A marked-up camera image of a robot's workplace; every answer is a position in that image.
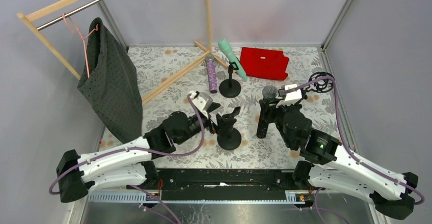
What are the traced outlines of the black glitter microphone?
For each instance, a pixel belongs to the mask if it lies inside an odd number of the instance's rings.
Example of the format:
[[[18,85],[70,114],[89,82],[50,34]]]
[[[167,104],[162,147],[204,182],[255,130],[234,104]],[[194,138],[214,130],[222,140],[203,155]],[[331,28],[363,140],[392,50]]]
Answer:
[[[272,119],[272,106],[277,102],[278,89],[276,86],[267,85],[262,89],[263,98],[259,100],[260,115],[258,120],[256,136],[258,138],[265,138],[268,130],[269,123],[273,122]]]

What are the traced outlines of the black round-base mic stand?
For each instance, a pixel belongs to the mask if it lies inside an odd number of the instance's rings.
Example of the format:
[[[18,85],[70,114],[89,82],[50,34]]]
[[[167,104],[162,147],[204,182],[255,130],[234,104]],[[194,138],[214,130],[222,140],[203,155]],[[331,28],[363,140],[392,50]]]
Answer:
[[[234,67],[228,66],[228,79],[222,81],[219,85],[219,92],[225,98],[235,98],[241,92],[240,83],[232,78]]]

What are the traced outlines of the mint green microphone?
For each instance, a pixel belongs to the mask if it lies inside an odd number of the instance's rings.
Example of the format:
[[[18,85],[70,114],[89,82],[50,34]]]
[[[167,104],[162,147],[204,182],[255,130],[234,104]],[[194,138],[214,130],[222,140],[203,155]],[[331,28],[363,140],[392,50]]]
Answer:
[[[218,46],[220,51],[226,56],[230,65],[233,66],[233,69],[237,72],[237,74],[242,78],[243,81],[247,81],[247,74],[242,67],[239,59],[234,54],[232,46],[228,42],[227,39],[222,38],[218,41]]]

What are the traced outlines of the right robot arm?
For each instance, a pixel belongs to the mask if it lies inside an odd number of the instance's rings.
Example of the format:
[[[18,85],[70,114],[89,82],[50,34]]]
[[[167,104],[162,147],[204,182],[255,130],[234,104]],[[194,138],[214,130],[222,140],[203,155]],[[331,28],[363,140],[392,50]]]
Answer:
[[[404,220],[413,213],[416,202],[410,194],[417,187],[416,174],[390,171],[314,129],[299,104],[280,105],[278,99],[270,99],[260,106],[257,136],[266,137],[268,125],[275,124],[286,147],[304,158],[293,173],[298,185],[335,189],[393,219]]]

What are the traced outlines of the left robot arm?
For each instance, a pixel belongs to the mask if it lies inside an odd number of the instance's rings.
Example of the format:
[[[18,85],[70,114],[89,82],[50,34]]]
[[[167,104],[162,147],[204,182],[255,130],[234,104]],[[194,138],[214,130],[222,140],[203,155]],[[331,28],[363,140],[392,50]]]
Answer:
[[[59,190],[55,192],[50,187],[49,192],[59,195],[62,203],[70,203],[98,188],[140,185],[146,181],[144,162],[174,155],[176,144],[180,145],[204,130],[217,133],[219,124],[210,115],[198,113],[188,117],[176,111],[144,136],[105,153],[79,155],[75,149],[66,151],[56,168]]]

